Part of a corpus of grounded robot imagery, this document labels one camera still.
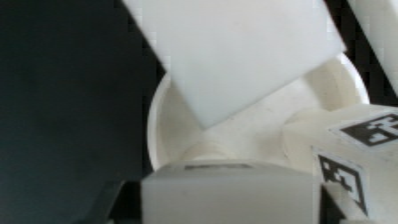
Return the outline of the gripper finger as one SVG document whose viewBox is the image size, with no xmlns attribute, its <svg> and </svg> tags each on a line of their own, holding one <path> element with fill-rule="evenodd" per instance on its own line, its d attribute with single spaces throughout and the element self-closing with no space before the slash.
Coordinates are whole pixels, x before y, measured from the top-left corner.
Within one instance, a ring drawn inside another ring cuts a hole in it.
<svg viewBox="0 0 398 224">
<path fill-rule="evenodd" d="M 122 212 L 117 209 L 122 187 L 122 181 L 104 183 L 87 215 L 87 224 L 120 224 L 126 221 Z"/>
</svg>

